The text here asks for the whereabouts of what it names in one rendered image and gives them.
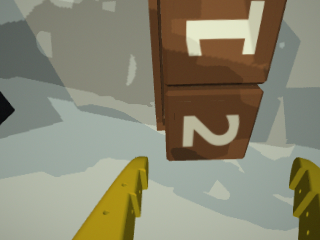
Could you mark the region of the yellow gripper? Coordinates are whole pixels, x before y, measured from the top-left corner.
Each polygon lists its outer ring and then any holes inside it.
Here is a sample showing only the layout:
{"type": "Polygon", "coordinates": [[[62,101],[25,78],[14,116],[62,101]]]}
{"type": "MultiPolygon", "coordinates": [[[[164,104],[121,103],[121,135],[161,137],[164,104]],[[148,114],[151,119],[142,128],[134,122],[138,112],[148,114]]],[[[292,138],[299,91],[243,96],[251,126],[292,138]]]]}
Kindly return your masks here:
{"type": "MultiPolygon", "coordinates": [[[[130,161],[72,240],[133,240],[148,173],[146,156],[130,161]]],[[[298,240],[320,240],[320,168],[307,159],[295,158],[289,189],[295,190],[293,216],[299,218],[298,240]]]]}

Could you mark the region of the brown number cube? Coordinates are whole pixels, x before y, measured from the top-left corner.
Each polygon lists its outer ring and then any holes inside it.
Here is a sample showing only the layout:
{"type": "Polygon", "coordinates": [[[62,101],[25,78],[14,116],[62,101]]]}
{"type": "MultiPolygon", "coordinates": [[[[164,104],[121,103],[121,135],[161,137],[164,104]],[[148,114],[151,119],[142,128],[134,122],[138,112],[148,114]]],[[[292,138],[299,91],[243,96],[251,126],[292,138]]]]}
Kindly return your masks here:
{"type": "Polygon", "coordinates": [[[160,0],[164,84],[263,84],[287,0],[160,0]]]}
{"type": "Polygon", "coordinates": [[[164,84],[166,159],[243,159],[263,93],[257,84],[164,84]]]}

